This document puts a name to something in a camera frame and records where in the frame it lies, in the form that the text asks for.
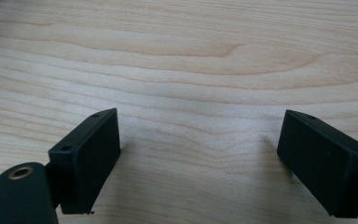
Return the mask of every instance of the wooden table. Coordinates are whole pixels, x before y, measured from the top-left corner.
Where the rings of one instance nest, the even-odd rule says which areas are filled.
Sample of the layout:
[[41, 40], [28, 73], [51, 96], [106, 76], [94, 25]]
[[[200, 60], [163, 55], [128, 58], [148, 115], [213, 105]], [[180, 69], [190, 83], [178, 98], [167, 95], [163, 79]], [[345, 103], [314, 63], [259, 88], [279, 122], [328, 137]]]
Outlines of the wooden table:
[[358, 223], [276, 154], [286, 109], [358, 139], [358, 0], [0, 0], [0, 174], [112, 107], [122, 155], [61, 223]]

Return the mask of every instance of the screw hole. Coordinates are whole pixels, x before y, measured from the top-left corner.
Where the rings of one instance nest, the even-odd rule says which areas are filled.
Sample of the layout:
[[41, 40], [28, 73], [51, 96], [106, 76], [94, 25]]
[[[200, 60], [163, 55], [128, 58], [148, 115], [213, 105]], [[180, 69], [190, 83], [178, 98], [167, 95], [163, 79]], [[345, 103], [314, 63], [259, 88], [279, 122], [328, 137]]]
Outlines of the screw hole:
[[61, 150], [62, 151], [68, 151], [71, 150], [72, 147], [66, 146], [66, 147], [62, 147]]
[[30, 175], [34, 171], [34, 168], [31, 166], [22, 166], [20, 168], [17, 168], [16, 170], [12, 171], [9, 175], [9, 179], [21, 179], [26, 177], [27, 175]]

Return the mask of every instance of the wood grain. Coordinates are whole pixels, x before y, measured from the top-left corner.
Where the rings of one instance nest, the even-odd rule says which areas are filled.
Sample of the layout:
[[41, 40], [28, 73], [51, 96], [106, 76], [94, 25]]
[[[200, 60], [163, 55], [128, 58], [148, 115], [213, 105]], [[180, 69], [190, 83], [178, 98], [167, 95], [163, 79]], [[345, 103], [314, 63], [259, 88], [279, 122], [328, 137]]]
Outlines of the wood grain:
[[358, 223], [276, 155], [286, 109], [358, 139], [358, 1], [0, 0], [0, 173], [112, 107], [122, 156], [60, 223]]

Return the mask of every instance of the black object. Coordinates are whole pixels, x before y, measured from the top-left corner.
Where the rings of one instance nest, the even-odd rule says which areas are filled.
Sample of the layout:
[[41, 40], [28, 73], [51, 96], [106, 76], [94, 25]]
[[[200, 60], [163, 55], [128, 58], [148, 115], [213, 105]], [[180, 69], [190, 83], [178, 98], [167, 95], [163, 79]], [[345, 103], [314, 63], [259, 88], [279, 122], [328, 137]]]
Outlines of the black object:
[[120, 156], [117, 110], [85, 119], [49, 152], [50, 163], [28, 162], [0, 175], [0, 224], [58, 223], [64, 214], [89, 214]]
[[358, 217], [358, 141], [287, 110], [278, 155], [330, 216]]

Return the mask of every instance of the small hole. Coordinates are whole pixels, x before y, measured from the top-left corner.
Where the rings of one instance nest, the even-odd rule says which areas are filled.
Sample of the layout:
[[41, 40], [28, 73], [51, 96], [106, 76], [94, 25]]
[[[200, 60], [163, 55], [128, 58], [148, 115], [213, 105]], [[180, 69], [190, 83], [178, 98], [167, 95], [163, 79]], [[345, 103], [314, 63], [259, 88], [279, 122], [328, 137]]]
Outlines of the small hole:
[[31, 166], [23, 166], [20, 167], [14, 171], [12, 171], [9, 175], [8, 178], [9, 179], [21, 179], [26, 177], [27, 175], [30, 175], [32, 172], [34, 171], [34, 168], [32, 168]]
[[22, 170], [18, 170], [16, 172], [14, 172], [14, 176], [19, 177], [21, 175], [25, 175], [26, 173], [28, 173], [27, 169], [22, 169]]
[[67, 150], [71, 150], [72, 147], [66, 146], [66, 147], [62, 147], [61, 150], [62, 151], [67, 151]]

